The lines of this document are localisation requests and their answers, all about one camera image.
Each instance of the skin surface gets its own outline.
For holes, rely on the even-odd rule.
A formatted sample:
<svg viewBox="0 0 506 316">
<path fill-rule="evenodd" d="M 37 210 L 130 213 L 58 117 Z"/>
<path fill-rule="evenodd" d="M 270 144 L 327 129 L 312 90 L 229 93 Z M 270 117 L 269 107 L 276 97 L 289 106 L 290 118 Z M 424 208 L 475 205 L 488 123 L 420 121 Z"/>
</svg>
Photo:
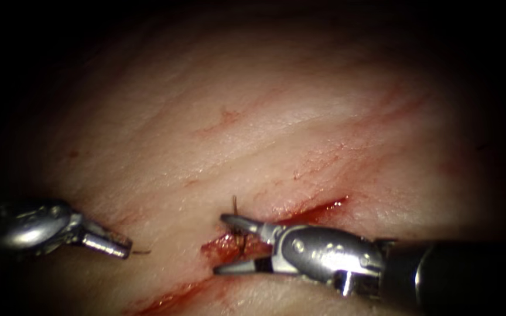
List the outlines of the skin surface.
<svg viewBox="0 0 506 316">
<path fill-rule="evenodd" d="M 19 269 L 29 308 L 132 315 L 209 278 L 200 247 L 224 233 L 232 195 L 240 214 L 274 221 L 348 197 L 324 223 L 369 238 L 506 233 L 504 133 L 417 13 L 243 3 L 162 14 L 92 44 L 1 137 L 0 157 L 13 157 L 0 159 L 1 192 L 63 198 L 151 250 L 121 261 L 62 247 Z M 217 280 L 176 312 L 397 313 L 282 276 Z"/>
</svg>

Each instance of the metal jaw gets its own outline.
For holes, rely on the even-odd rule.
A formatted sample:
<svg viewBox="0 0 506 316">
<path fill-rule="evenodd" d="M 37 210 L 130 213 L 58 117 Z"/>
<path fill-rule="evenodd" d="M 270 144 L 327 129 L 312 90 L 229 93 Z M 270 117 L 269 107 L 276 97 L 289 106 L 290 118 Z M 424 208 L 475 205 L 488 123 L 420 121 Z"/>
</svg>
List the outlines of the metal jaw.
<svg viewBox="0 0 506 316">
<path fill-rule="evenodd" d="M 0 252 L 18 259 L 45 255 L 62 244 L 126 259 L 132 241 L 87 220 L 68 203 L 44 199 L 0 205 Z"/>
<path fill-rule="evenodd" d="M 215 267 L 215 274 L 291 274 L 332 286 L 344 296 L 377 295 L 382 254 L 362 237 L 328 227 L 274 225 L 238 215 L 224 214 L 221 220 L 258 234 L 273 245 L 273 251 L 270 257 Z"/>
</svg>

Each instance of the red blood stain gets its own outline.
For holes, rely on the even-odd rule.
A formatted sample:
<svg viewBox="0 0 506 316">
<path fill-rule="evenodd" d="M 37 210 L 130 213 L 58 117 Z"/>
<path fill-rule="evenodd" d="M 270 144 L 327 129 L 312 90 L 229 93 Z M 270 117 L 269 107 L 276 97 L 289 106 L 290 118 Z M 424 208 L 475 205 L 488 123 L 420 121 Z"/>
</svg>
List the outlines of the red blood stain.
<svg viewBox="0 0 506 316">
<path fill-rule="evenodd" d="M 348 197 L 344 197 L 338 201 L 322 204 L 316 208 L 312 208 L 306 212 L 293 214 L 290 218 L 282 219 L 277 222 L 279 225 L 297 225 L 297 224 L 322 224 L 330 214 L 331 209 L 344 206 L 348 201 Z"/>
<path fill-rule="evenodd" d="M 240 113 L 236 111 L 228 111 L 228 110 L 222 110 L 221 113 L 221 122 L 211 126 L 209 128 L 199 129 L 194 132 L 194 134 L 199 136 L 209 136 L 212 134 L 217 134 L 222 132 L 223 130 L 229 128 L 231 125 L 235 124 L 237 121 L 240 120 Z"/>
<path fill-rule="evenodd" d="M 187 181 L 187 183 L 184 184 L 184 187 L 190 187 L 192 186 L 193 184 L 197 184 L 199 181 L 198 180 L 190 180 L 190 181 Z"/>
<path fill-rule="evenodd" d="M 79 152 L 77 150 L 72 150 L 70 151 L 70 153 L 68 154 L 68 157 L 73 159 L 73 158 L 77 158 L 79 156 Z"/>
<path fill-rule="evenodd" d="M 280 225 L 319 224 L 324 221 L 331 209 L 344 205 L 347 200 L 348 197 L 323 204 L 306 212 L 293 214 L 290 218 L 282 219 L 276 223 Z M 245 243 L 242 253 L 240 242 Z M 272 246 L 261 242 L 258 236 L 235 236 L 229 227 L 222 236 L 203 244 L 200 248 L 201 255 L 207 259 L 208 264 L 212 267 L 236 260 L 250 260 L 256 257 L 269 256 L 271 252 Z M 213 294 L 217 301 L 222 302 L 229 293 L 227 290 L 228 282 L 233 283 L 236 281 L 236 278 L 231 277 L 209 277 L 196 283 L 184 284 L 157 298 L 136 301 L 133 305 L 136 306 L 135 309 L 137 310 L 125 311 L 124 314 L 134 316 L 178 314 L 190 307 L 197 300 L 200 293 L 206 292 Z M 139 305 L 145 305 L 145 307 L 138 309 Z"/>
</svg>

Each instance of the blood smear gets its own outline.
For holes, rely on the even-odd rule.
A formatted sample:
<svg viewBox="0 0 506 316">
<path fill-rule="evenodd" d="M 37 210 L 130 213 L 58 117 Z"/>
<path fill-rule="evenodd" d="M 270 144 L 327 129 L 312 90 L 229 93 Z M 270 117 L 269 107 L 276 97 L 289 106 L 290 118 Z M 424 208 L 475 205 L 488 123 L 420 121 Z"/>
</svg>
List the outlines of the blood smear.
<svg viewBox="0 0 506 316">
<path fill-rule="evenodd" d="M 329 217 L 329 211 L 344 205 L 347 199 L 343 198 L 339 201 L 320 205 L 306 212 L 293 214 L 290 218 L 282 219 L 276 223 L 279 225 L 322 224 Z M 246 235 L 245 248 L 243 253 L 240 254 L 240 248 L 237 245 L 235 236 L 229 230 L 219 238 L 203 244 L 200 248 L 201 255 L 207 259 L 211 267 L 231 263 L 236 260 L 251 260 L 256 257 L 269 256 L 271 252 L 272 246 L 261 242 L 258 236 Z M 200 282 L 184 284 L 160 297 L 135 302 L 134 305 L 146 305 L 146 307 L 137 311 L 126 311 L 124 314 L 134 316 L 178 314 L 188 308 L 193 300 L 200 293 L 205 293 L 205 291 L 212 294 L 213 291 L 219 290 L 219 293 L 215 296 L 217 300 L 222 301 L 227 295 L 226 290 L 223 289 L 225 288 L 223 284 L 227 286 L 228 282 L 236 281 L 237 279 L 232 277 L 210 277 Z"/>
</svg>

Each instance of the skin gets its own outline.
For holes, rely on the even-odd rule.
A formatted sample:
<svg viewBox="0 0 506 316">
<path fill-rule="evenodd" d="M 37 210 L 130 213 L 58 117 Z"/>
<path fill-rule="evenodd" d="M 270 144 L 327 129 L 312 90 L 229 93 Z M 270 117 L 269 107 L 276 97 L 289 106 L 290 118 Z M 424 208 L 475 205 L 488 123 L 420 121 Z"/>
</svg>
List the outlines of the skin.
<svg viewBox="0 0 506 316">
<path fill-rule="evenodd" d="M 210 277 L 200 247 L 223 234 L 232 195 L 262 220 L 348 196 L 325 223 L 369 238 L 505 235 L 500 122 L 473 77 L 431 53 L 414 15 L 391 10 L 187 9 L 87 49 L 38 115 L 1 137 L 0 157 L 15 159 L 0 161 L 0 192 L 63 198 L 151 253 L 62 247 L 19 269 L 29 308 L 129 315 Z M 178 313 L 400 313 L 289 277 L 230 286 Z"/>
</svg>

